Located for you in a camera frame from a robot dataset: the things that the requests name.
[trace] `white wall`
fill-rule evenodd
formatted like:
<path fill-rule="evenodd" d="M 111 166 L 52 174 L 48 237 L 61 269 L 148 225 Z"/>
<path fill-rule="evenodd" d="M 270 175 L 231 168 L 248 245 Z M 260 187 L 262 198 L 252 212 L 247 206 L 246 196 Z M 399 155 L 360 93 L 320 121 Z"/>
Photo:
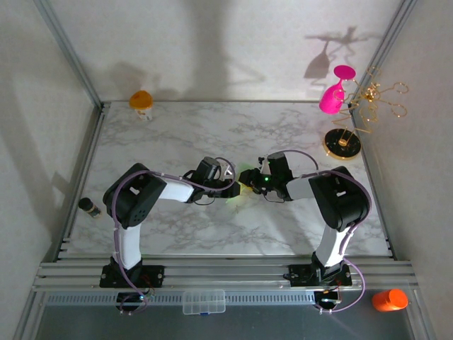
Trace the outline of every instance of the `white wall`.
<path fill-rule="evenodd" d="M 141 87 L 161 100 L 303 101 L 338 64 L 363 73 L 399 1 L 51 3 L 104 101 Z"/>
<path fill-rule="evenodd" d="M 1 2 L 0 46 L 0 339 L 11 339 L 62 229 L 93 106 L 32 1 Z"/>
<path fill-rule="evenodd" d="M 379 83 L 404 81 L 405 118 L 384 107 L 369 136 L 372 177 L 400 258 L 413 262 L 439 339 L 453 339 L 453 1 L 419 0 Z"/>

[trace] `small black bottle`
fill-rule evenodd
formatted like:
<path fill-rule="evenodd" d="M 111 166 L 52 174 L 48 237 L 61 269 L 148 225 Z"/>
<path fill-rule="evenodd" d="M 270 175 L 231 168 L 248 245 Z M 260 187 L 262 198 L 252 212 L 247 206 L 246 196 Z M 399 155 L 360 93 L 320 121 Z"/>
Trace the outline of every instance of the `small black bottle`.
<path fill-rule="evenodd" d="M 101 210 L 87 197 L 84 197 L 79 201 L 79 208 L 85 211 L 92 218 L 97 218 L 102 215 Z"/>

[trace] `marble table surface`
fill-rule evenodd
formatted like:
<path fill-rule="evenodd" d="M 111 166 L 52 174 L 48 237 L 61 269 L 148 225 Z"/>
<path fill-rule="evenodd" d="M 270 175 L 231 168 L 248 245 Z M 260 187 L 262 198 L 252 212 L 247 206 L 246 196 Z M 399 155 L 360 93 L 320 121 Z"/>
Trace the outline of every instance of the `marble table surface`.
<path fill-rule="evenodd" d="M 141 121 L 125 102 L 113 102 L 106 116 L 83 196 L 103 210 L 93 219 L 78 210 L 68 252 L 110 253 L 113 220 L 102 197 L 134 163 L 183 175 L 204 156 L 225 157 L 236 168 L 258 165 L 258 157 L 283 149 L 310 153 L 320 169 L 345 165 L 366 188 L 362 157 L 338 161 L 321 141 L 332 129 L 316 103 L 156 103 L 154 119 Z M 295 176 L 314 170 L 300 154 L 287 154 Z M 311 254 L 321 241 L 324 221 L 314 198 L 269 203 L 250 190 L 208 206 L 159 200 L 142 225 L 141 250 L 155 255 Z M 373 206 L 346 251 L 349 255 L 388 256 Z"/>

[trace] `orange cap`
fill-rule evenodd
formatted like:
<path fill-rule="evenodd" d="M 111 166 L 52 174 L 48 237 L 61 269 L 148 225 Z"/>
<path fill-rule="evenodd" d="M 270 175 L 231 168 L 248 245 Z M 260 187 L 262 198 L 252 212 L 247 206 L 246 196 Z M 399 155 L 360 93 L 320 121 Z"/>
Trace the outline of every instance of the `orange cap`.
<path fill-rule="evenodd" d="M 129 106 L 136 110 L 146 110 L 153 106 L 153 97 L 146 91 L 138 91 L 130 97 Z"/>
<path fill-rule="evenodd" d="M 372 299 L 373 306 L 380 312 L 402 310 L 408 306 L 408 297 L 401 289 L 391 289 L 377 293 Z"/>

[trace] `round gold base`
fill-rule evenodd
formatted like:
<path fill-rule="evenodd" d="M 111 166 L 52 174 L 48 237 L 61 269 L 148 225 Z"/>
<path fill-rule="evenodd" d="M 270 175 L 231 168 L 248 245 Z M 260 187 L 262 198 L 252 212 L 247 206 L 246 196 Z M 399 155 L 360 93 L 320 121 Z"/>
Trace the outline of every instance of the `round gold base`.
<path fill-rule="evenodd" d="M 323 147 L 329 156 L 349 161 L 354 159 L 362 149 L 359 137 L 345 129 L 333 129 L 326 133 Z"/>

